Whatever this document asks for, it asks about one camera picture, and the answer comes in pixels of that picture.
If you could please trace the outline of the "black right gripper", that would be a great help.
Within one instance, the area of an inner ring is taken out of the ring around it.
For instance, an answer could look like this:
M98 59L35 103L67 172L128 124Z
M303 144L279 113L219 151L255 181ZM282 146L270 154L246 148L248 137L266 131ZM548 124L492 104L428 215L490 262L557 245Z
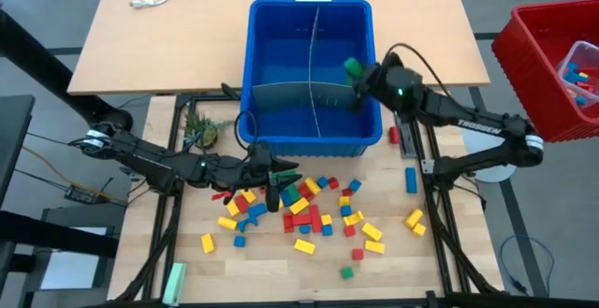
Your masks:
M384 57L381 64L375 63L363 67L363 76L356 80L349 77L356 98L352 103L351 111L361 111L363 101L367 96L373 97L389 110L399 110L398 88L387 82L386 76L392 67L401 67L402 60L397 53L391 53Z

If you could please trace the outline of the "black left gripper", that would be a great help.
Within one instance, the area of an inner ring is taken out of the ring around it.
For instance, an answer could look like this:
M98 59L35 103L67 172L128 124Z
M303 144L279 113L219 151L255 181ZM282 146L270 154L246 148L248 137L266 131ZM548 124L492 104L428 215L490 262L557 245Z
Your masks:
M270 213L277 213L281 190L285 190L296 181L278 180L277 177L272 176L272 169L274 171L287 171L296 169L298 166L299 164L296 162L273 158L269 144L266 141L260 141L251 146L249 159L243 165L241 188L246 189L264 186L266 188L267 210Z

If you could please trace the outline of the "long green block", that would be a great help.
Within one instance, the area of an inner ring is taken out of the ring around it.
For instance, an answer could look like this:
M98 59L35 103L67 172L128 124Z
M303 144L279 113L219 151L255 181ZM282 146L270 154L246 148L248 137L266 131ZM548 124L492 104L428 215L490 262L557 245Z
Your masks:
M272 172L270 174L270 179L271 180L291 180L292 182L296 181L297 179L299 179L301 177L301 174L298 174L294 169L291 170L286 170L286 171L279 171L279 172Z

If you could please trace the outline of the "blue plastic bin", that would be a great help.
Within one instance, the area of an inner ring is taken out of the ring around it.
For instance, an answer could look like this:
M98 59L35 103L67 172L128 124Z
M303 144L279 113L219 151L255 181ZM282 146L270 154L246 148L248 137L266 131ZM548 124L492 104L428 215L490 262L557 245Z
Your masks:
M313 81L352 88L344 62L375 61L373 16L365 0L256 0L250 7L241 119L246 142L266 141L277 155L361 156L382 136L379 103L366 97L362 109L315 108L321 137L316 135L312 109L259 110L252 88L308 81L308 52L316 7L320 6L314 42Z

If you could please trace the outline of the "potted succulent plant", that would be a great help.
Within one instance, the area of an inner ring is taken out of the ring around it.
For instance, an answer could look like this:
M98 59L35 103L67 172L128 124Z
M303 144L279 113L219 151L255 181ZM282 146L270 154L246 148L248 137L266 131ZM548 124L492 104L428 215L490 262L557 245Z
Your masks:
M210 149L218 141L219 132L233 124L232 120L215 122L203 113L189 112L185 116L183 143L199 149Z

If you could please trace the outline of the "mint green foam block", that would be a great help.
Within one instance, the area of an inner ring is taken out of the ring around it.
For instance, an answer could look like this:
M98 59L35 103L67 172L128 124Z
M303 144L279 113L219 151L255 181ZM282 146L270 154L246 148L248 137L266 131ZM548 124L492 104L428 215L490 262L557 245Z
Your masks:
M162 296L162 303L167 307L176 308L179 306L183 295L185 274L185 263L174 263L172 265L167 285Z

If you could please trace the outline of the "red plastic crate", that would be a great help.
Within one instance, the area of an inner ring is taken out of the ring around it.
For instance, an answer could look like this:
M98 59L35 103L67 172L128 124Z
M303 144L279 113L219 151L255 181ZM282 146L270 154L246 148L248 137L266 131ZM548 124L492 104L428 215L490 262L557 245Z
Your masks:
M516 6L491 44L521 105L548 142L599 137L599 107L581 110L555 69L579 40L599 46L599 0Z

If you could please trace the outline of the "white round stand base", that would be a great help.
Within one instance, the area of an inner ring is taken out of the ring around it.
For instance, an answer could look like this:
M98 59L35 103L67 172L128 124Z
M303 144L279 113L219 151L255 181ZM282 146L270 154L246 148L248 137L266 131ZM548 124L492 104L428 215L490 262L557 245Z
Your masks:
M475 154L499 146L504 139L485 133L461 128L460 133L468 154ZM513 165L496 166L475 171L475 179L483 183L499 183L510 178L515 172Z

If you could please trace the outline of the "small black electronics box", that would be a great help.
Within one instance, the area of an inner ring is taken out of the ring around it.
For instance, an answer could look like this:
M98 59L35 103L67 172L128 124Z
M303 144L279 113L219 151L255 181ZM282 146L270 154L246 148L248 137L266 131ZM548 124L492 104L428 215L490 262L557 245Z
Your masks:
M70 185L65 192L65 199L85 205L98 203L98 195L75 185Z

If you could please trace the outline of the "small blue toy block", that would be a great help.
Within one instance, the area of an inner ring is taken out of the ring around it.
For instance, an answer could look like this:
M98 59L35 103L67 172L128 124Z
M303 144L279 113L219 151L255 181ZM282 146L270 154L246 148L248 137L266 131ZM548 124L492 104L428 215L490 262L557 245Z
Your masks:
M562 72L562 78L570 83L576 84L578 82L586 83L589 77L585 73L578 71L578 66L575 63L567 63L565 69Z

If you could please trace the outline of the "clear plastic container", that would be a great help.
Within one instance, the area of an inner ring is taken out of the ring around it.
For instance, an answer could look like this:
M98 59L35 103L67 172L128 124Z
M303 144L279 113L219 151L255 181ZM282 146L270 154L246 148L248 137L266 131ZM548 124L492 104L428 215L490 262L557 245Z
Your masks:
M565 81L562 72L567 63L575 63L580 73L588 75L586 83ZM599 104L599 47L587 41L576 41L565 57L556 66L557 74L566 91L581 110Z

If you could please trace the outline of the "grey cabinet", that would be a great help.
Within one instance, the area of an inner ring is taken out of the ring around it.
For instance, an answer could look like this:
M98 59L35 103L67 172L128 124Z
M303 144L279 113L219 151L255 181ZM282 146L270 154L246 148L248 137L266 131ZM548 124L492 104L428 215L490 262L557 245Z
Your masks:
M124 209L116 205L80 205L45 209L45 222L118 238ZM27 277L27 292L87 290L102 287L110 277L113 258L57 249L35 248L36 268Z

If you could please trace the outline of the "black horizontal beam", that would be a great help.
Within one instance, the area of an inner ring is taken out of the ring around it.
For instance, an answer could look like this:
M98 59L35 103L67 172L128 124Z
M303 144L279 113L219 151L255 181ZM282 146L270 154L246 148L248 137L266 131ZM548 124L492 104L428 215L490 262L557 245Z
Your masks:
M112 237L6 211L0 211L0 241L49 247L99 257L115 257L119 243Z

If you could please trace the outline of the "black diagonal beam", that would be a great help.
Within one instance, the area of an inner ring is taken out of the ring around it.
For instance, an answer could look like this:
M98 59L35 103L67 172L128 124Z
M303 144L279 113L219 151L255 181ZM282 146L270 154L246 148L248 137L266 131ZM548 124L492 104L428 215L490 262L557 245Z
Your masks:
M0 8L0 54L73 109L88 125L111 122L130 130L132 115L97 95L70 95L73 72Z

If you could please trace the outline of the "dark grey slotted rail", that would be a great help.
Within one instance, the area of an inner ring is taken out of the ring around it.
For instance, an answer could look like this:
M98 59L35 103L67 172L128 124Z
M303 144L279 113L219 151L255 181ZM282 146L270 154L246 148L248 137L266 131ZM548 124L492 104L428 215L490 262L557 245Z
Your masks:
M417 158L411 124L409 122L403 121L398 114L395 114L395 123L400 133L402 156L406 159Z

